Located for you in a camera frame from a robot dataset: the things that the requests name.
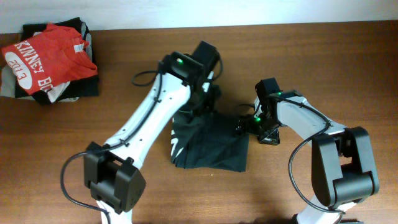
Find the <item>dark green t-shirt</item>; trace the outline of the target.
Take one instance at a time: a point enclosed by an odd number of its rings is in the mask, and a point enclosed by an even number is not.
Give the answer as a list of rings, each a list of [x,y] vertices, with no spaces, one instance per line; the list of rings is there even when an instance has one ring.
[[[172,118],[170,161],[183,169],[212,168],[244,172],[249,136],[237,134],[238,118],[213,108],[221,96],[218,85],[209,89],[210,108],[202,114],[183,106]]]

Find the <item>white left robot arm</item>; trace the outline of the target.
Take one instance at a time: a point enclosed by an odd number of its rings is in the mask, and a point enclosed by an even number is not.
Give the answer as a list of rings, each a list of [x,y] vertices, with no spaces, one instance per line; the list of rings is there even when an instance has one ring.
[[[214,68],[221,55],[201,41],[192,54],[174,51],[159,61],[150,92],[104,145],[90,143],[83,157],[84,183],[103,223],[131,223],[146,187],[140,169],[149,149],[177,111],[196,117],[211,111]]]

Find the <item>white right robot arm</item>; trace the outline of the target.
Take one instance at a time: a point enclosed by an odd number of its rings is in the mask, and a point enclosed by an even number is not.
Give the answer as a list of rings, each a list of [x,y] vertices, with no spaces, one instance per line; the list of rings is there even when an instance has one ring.
[[[345,213],[379,192],[380,183],[368,132],[348,128],[314,108],[297,90],[282,91],[275,78],[259,81],[254,113],[239,119],[237,132],[252,134],[261,144],[280,144],[280,127],[295,131],[302,142],[288,161],[289,179],[307,204],[291,222],[341,223]],[[312,199],[297,187],[293,161],[304,145],[311,147]]]

